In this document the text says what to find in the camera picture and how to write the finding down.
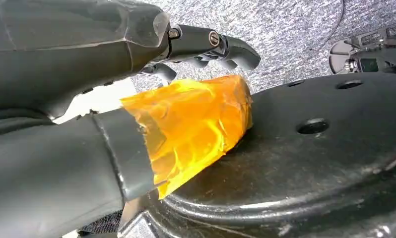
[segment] tape wrap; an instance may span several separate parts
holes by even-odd
[[[218,160],[252,126],[249,88],[236,75],[178,80],[121,101],[143,130],[159,199]]]

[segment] gray carpet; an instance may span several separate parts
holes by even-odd
[[[208,27],[247,41],[261,55],[254,71],[228,71],[211,62],[204,69],[169,64],[177,78],[211,79],[227,74],[246,77],[252,91],[304,78],[330,74],[328,51],[345,37],[396,23],[396,0],[143,0],[171,14],[172,24]],[[155,77],[132,78],[137,92],[154,89]]]

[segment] white surface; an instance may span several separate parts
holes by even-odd
[[[104,113],[120,108],[122,106],[120,99],[135,94],[135,87],[129,78],[117,81],[109,86],[95,87],[89,93],[77,95],[65,115],[55,119],[54,122],[61,124],[78,115],[83,116],[89,113],[90,109]]]

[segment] hole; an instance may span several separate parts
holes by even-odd
[[[323,118],[316,118],[307,120],[297,127],[297,132],[300,134],[317,134],[326,131],[329,128],[328,122]]]
[[[362,85],[362,81],[360,80],[352,80],[352,81],[347,81],[344,83],[340,83],[336,86],[337,89],[349,89],[349,88],[354,88],[359,85]]]
[[[299,84],[304,83],[304,82],[305,82],[304,79],[303,80],[299,80],[299,81],[294,81],[294,82],[291,82],[291,83],[287,84],[287,86],[288,87],[293,87],[293,86],[299,85]]]

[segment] robotic hand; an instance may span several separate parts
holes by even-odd
[[[35,109],[57,118],[92,87],[138,73],[170,81],[176,73],[162,63],[204,67],[209,60],[250,70],[261,58],[247,43],[212,29],[171,28],[168,14],[154,5],[0,3],[0,109]]]
[[[0,237],[59,237],[155,188],[124,109],[56,125],[75,95],[163,63],[258,66],[245,42],[122,0],[0,1]]]

